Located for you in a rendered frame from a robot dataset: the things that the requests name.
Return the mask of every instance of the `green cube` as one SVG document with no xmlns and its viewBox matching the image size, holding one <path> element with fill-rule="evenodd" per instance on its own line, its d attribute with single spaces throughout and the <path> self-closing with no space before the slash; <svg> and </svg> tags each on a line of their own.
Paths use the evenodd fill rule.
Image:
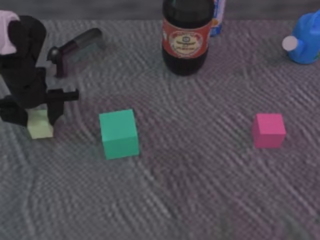
<svg viewBox="0 0 320 240">
<path fill-rule="evenodd" d="M 103 148 L 106 159 L 139 155 L 139 140 L 132 109 L 99 115 Z"/>
</svg>

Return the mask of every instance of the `blue jug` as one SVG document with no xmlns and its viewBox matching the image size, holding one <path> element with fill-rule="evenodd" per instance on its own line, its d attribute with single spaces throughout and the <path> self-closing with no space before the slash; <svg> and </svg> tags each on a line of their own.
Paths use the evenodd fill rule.
<svg viewBox="0 0 320 240">
<path fill-rule="evenodd" d="M 298 64 L 312 64 L 320 57 L 320 10 L 301 16 L 282 48 Z"/>
</svg>

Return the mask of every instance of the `soy sauce bottle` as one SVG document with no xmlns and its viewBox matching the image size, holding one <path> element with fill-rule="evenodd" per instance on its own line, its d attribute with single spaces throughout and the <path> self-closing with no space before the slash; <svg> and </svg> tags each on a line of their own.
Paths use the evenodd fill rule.
<svg viewBox="0 0 320 240">
<path fill-rule="evenodd" d="M 164 0 L 162 56 L 174 74 L 196 73 L 208 54 L 214 15 L 213 0 Z"/>
</svg>

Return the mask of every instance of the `pink cube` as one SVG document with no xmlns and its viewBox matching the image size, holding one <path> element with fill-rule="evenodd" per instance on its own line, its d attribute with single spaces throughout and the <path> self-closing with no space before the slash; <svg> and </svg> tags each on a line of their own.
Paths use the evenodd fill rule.
<svg viewBox="0 0 320 240">
<path fill-rule="evenodd" d="M 286 136 L 284 119 L 278 113 L 258 113 L 252 125 L 256 148 L 279 148 Z"/>
</svg>

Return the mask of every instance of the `cube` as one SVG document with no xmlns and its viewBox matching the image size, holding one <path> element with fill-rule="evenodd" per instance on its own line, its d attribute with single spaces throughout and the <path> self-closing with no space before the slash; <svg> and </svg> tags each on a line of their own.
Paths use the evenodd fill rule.
<svg viewBox="0 0 320 240">
<path fill-rule="evenodd" d="M 279 148 L 286 136 L 284 120 L 279 113 L 258 113 L 252 125 L 256 148 Z"/>
<path fill-rule="evenodd" d="M 28 111 L 27 129 L 32 139 L 52 138 L 54 128 L 49 123 L 47 110 Z"/>
<path fill-rule="evenodd" d="M 139 155 L 139 139 L 132 109 L 99 115 L 102 143 L 107 160 Z"/>
</svg>

